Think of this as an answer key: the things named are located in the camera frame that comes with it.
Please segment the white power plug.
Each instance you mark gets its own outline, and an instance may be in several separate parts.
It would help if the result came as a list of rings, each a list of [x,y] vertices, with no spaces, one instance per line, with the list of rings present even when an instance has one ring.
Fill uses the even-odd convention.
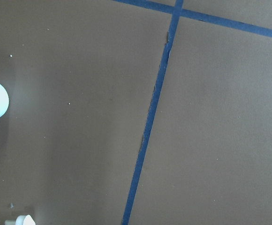
[[[31,215],[20,215],[16,220],[6,220],[4,225],[35,225],[34,219]]]

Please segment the blue tape grid lines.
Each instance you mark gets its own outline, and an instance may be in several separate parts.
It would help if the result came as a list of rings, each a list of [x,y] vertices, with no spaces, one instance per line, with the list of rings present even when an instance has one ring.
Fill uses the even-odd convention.
[[[144,165],[145,155],[148,148],[151,131],[153,128],[154,119],[156,116],[156,111],[164,83],[164,78],[166,76],[167,66],[170,59],[170,53],[174,44],[175,34],[177,31],[179,19],[181,17],[188,18],[191,20],[201,21],[204,23],[210,23],[219,25],[222,27],[227,27],[235,30],[241,30],[248,33],[253,33],[261,35],[264,37],[272,38],[272,29],[253,25],[251,23],[240,22],[237,20],[227,19],[220,16],[210,15],[206,13],[201,13],[198,11],[193,11],[183,8],[183,1],[177,0],[174,6],[154,2],[152,0],[120,0],[120,3],[132,5],[140,8],[145,8],[157,12],[162,12],[171,15],[171,21],[169,28],[167,30],[166,43],[164,45],[158,74],[154,84],[154,89],[152,92],[152,97],[149,105],[149,110],[147,113],[147,118],[144,126],[144,132],[142,135],[141,145],[137,154],[137,159],[134,167],[133,177],[131,179],[131,184],[129,187],[129,192],[127,200],[125,203],[125,208],[121,220],[122,225],[128,225],[130,216],[132,213],[134,200],[138,188],[138,183],[140,180],[142,168]]]

